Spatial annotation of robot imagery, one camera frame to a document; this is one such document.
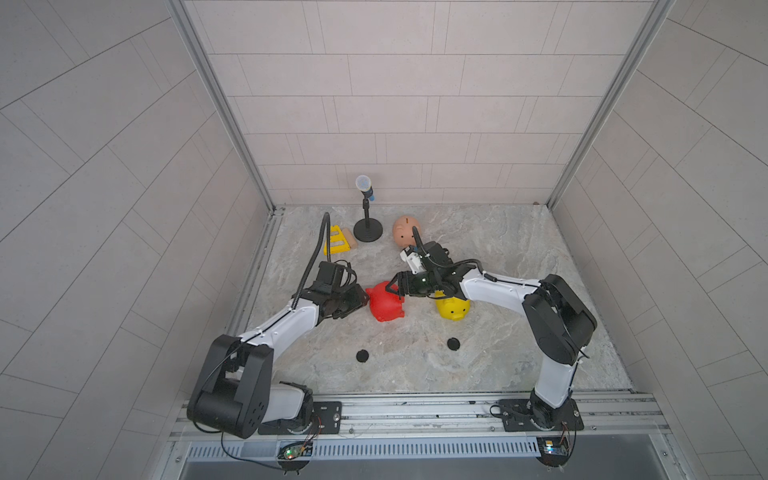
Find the red piggy bank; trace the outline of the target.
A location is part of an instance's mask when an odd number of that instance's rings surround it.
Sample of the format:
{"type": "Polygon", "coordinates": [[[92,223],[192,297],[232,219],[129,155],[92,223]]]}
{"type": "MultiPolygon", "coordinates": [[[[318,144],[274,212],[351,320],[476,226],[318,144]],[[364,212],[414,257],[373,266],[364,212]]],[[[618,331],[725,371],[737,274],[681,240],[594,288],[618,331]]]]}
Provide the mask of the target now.
{"type": "Polygon", "coordinates": [[[405,317],[404,298],[399,296],[396,287],[387,289],[388,282],[381,282],[366,288],[371,314],[378,322],[390,322],[405,317]]]}

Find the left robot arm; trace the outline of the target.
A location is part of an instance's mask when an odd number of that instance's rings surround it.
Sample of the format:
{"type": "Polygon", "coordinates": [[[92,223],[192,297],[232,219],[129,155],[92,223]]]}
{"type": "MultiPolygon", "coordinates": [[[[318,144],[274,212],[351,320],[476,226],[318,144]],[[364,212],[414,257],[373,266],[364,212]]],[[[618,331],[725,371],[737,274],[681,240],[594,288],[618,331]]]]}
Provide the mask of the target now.
{"type": "Polygon", "coordinates": [[[296,340],[326,319],[365,307],[369,296],[346,260],[322,261],[312,284],[278,313],[238,336],[211,344],[187,406],[187,418],[205,433],[249,438],[259,428],[303,433],[313,424],[312,390],[273,381],[273,364],[296,340]]]}

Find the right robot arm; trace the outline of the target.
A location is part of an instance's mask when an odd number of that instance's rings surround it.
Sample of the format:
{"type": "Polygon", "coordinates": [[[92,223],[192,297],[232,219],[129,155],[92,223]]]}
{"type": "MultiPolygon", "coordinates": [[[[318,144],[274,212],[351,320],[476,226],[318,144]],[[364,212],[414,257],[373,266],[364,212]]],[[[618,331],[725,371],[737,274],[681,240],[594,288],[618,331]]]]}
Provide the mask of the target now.
{"type": "Polygon", "coordinates": [[[490,407],[510,431],[584,429],[572,398],[579,361],[597,328],[597,320],[559,275],[525,280],[489,272],[477,259],[453,261],[439,243],[419,242],[401,252],[408,265],[385,290],[400,298],[458,298],[503,307],[526,317],[543,355],[539,376],[527,400],[504,399],[490,407]]]}

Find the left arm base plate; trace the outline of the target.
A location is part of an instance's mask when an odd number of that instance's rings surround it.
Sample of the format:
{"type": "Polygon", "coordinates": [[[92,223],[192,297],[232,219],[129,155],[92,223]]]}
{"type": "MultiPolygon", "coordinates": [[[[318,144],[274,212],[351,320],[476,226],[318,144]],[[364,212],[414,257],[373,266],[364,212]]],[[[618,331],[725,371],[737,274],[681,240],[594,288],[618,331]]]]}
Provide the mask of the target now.
{"type": "Polygon", "coordinates": [[[280,419],[262,423],[259,435],[331,435],[338,434],[342,418],[343,404],[338,401],[314,402],[312,410],[306,406],[295,419],[280,419]]]}

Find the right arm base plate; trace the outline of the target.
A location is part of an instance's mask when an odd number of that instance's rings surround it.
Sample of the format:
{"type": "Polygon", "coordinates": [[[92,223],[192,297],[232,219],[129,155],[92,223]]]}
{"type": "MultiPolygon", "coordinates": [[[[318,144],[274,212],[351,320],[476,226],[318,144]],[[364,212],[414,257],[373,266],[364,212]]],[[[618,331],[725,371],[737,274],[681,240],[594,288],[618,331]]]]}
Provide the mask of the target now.
{"type": "Polygon", "coordinates": [[[582,431],[584,422],[573,398],[567,398],[557,408],[538,397],[531,399],[502,399],[493,404],[489,413],[502,421],[505,432],[582,431]]]}

